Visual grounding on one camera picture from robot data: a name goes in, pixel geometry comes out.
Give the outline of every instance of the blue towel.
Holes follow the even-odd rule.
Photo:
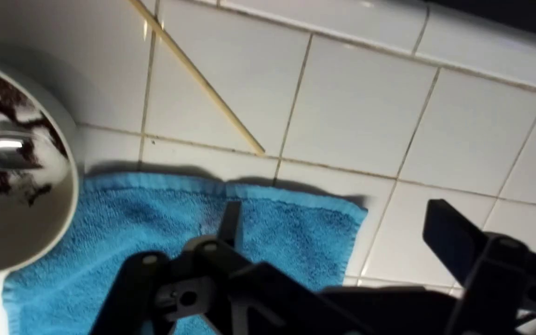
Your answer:
[[[311,290],[341,284],[367,210],[335,197],[268,186],[223,184],[156,173],[84,180],[63,240],[4,283],[11,335],[84,335],[121,262],[160,249],[171,258],[199,234],[216,232],[225,203],[240,199],[242,253],[268,260]],[[201,318],[177,333],[208,333]]]

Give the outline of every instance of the wooden stick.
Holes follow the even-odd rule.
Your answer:
[[[194,61],[181,50],[175,39],[158,24],[151,11],[141,3],[141,0],[130,0],[140,16],[154,30],[154,33],[164,41],[166,46],[181,59],[181,63],[190,70],[199,85],[208,93],[208,97],[218,104],[218,110],[231,121],[231,124],[246,137],[257,154],[264,154],[264,147],[253,137],[246,124],[234,115],[229,104],[216,93],[210,82],[199,72]]]

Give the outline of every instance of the white bowl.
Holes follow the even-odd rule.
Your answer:
[[[67,231],[80,193],[80,137],[73,117],[50,93],[4,65],[0,104],[11,106],[17,117],[0,111],[0,124],[28,128],[35,136],[30,154],[43,165],[0,169],[0,271],[6,271],[43,257]]]

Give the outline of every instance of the tiled wall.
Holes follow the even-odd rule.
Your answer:
[[[411,0],[145,3],[268,154],[251,154],[127,0],[0,0],[0,61],[73,111],[87,171],[348,197],[370,214],[346,284],[460,294],[421,242],[430,197],[536,249],[536,37]]]

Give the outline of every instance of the towel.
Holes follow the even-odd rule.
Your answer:
[[[6,279],[9,333],[87,333],[128,255],[158,249],[175,258],[190,238],[216,232],[234,199],[242,201],[240,251],[249,260],[268,260],[311,290],[341,284],[367,214],[354,203],[197,177],[115,173],[86,178],[61,242]],[[192,316],[177,333],[210,329]]]

